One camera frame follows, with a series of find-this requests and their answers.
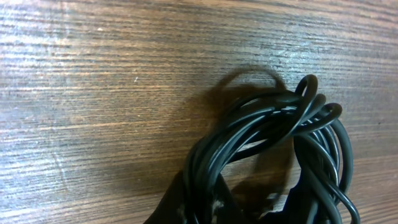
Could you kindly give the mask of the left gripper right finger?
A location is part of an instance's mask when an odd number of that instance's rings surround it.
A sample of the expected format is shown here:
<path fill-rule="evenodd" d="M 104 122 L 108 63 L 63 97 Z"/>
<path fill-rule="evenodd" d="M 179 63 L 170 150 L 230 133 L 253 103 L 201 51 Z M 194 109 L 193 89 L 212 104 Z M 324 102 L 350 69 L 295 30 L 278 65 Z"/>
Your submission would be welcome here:
<path fill-rule="evenodd" d="M 306 177 L 300 177 L 287 197 L 282 211 L 269 212 L 259 220 L 266 224 L 305 224 L 333 223 L 332 219 L 322 213 L 322 205 L 317 200 L 311 184 Z"/>

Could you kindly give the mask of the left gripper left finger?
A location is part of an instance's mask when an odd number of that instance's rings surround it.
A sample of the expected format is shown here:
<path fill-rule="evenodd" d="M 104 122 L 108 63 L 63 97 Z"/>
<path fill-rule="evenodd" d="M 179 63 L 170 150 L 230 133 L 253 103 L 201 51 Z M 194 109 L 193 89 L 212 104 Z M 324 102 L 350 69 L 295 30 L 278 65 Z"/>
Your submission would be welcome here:
<path fill-rule="evenodd" d="M 160 203 L 144 222 L 145 224 L 183 224 L 183 223 L 210 223 L 210 224 L 244 224 L 249 220 L 243 215 L 229 191 L 226 182 L 220 175 L 215 185 L 215 199 L 206 205 L 209 215 L 200 218 L 193 211 L 196 202 L 186 199 L 183 184 L 183 172 L 178 172 Z"/>

